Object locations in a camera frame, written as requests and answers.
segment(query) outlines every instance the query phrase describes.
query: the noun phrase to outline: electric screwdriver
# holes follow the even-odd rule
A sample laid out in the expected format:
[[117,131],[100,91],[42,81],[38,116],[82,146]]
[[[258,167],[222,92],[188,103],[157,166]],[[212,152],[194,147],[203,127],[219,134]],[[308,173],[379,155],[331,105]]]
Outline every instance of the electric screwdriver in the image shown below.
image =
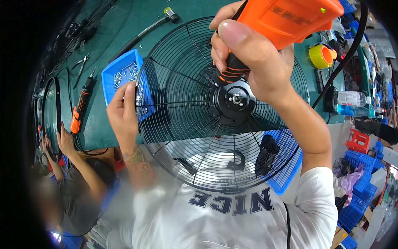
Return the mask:
[[72,114],[72,122],[70,123],[70,130],[74,134],[77,134],[80,130],[80,125],[82,123],[83,115],[86,111],[86,107],[88,104],[88,99],[90,97],[91,91],[94,86],[94,72],[96,71],[97,68],[94,68],[94,71],[92,74],[90,74],[89,77],[87,77],[86,83],[82,87],[80,91],[80,96],[79,100],[77,102],[77,105],[73,108],[73,114]]
[[[278,50],[301,43],[312,33],[330,30],[333,19],[344,14],[339,0],[246,0],[231,18],[267,37]],[[227,69],[216,68],[218,84],[238,81],[250,69],[233,53]]]

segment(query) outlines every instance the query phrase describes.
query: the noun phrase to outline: yellow tape roll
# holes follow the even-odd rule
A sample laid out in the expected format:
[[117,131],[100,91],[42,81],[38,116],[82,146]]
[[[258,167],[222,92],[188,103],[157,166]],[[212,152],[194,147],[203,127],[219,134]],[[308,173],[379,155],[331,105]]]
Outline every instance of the yellow tape roll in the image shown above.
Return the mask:
[[330,50],[323,44],[310,48],[311,62],[318,69],[328,68],[333,65],[333,59],[337,58],[337,52]]

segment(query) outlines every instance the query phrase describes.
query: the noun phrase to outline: pliers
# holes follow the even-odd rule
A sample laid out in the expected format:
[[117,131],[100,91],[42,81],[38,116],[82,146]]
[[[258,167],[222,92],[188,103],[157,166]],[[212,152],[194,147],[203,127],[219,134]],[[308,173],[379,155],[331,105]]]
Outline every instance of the pliers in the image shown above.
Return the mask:
[[80,76],[82,75],[82,71],[83,71],[84,64],[85,64],[86,61],[88,60],[89,54],[90,54],[90,53],[88,53],[82,60],[78,61],[78,62],[72,67],[72,69],[74,69],[77,65],[79,65],[80,63],[82,63],[82,66],[80,67],[79,74],[77,75],[76,82],[75,82],[75,84],[73,85],[73,89],[75,89],[76,86],[77,86],[77,83],[79,83]]

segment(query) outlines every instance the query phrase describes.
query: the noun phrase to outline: green tabletop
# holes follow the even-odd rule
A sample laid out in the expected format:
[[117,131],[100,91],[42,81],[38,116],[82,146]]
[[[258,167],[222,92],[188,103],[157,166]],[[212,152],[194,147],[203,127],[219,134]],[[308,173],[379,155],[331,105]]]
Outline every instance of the green tabletop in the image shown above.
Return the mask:
[[[79,72],[80,65],[73,70],[69,70],[70,80],[70,100],[75,106],[80,94],[80,89],[83,87],[86,78],[97,67],[95,73],[96,85],[93,89],[85,118],[82,123],[81,131],[79,133],[80,142],[84,149],[99,149],[104,147],[116,147],[118,142],[109,124],[106,114],[106,104],[103,96],[101,84],[101,71],[108,65],[109,59],[119,51],[125,43],[131,38],[140,33],[143,29],[154,23],[156,20],[164,16],[163,9],[171,7],[180,15],[181,20],[178,24],[167,22],[158,27],[146,37],[144,37],[135,48],[138,49],[142,57],[146,57],[156,43],[164,37],[168,32],[195,18],[213,16],[218,9],[227,5],[231,0],[150,0],[150,1],[131,1],[118,0],[113,7],[103,16],[100,21],[100,26],[96,35],[89,40],[84,46],[78,47],[69,58],[64,62],[62,67],[55,73],[57,74],[62,68],[71,68],[77,61],[83,59],[87,53],[90,53],[89,59],[86,62],[80,81],[75,89],[72,89]],[[81,14],[78,16],[83,19],[96,7],[99,1],[87,2]],[[315,34],[313,37],[305,40],[302,44],[295,45],[295,56],[300,62],[302,70],[306,77],[308,90],[310,93],[310,101],[314,102],[318,97],[318,92],[315,86],[314,69],[311,66],[308,58],[308,46],[320,41],[319,35]],[[63,70],[58,75],[60,83],[61,95],[61,116],[65,124],[65,128],[70,130],[69,125],[72,119],[70,111],[70,102],[68,94],[68,76],[66,70]],[[344,81],[342,73],[334,80],[334,86],[339,90],[344,90]],[[323,101],[319,103],[316,111],[327,120],[328,113],[323,113]],[[344,122],[345,118],[341,115],[332,115],[330,124]]]

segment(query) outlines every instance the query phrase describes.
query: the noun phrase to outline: person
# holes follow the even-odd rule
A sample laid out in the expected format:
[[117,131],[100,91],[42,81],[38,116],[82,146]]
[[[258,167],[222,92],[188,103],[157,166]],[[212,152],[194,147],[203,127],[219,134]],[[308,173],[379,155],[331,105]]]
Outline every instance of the person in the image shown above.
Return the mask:
[[395,111],[395,100],[393,100],[392,117],[388,119],[388,125],[381,124],[375,121],[359,121],[355,120],[354,125],[357,130],[366,134],[373,134],[389,143],[396,145],[398,143],[398,128],[397,128],[397,115]]
[[293,44],[281,51],[263,35],[230,20],[244,1],[221,8],[210,24],[213,64],[226,70],[229,50],[251,72],[252,92],[268,103],[303,152],[294,204],[285,204],[262,183],[239,194],[171,186],[136,144],[135,82],[123,85],[107,107],[135,189],[133,248],[330,248],[337,223],[332,182],[332,144],[325,121],[290,82]]
[[101,202],[116,175],[105,161],[94,157],[84,159],[74,148],[72,134],[65,130],[63,122],[57,139],[59,148],[73,167],[64,175],[58,163],[49,156],[51,143],[45,134],[42,147],[57,181],[47,176],[39,179],[36,186],[39,213],[46,230],[57,227],[71,235],[84,235],[98,219]]

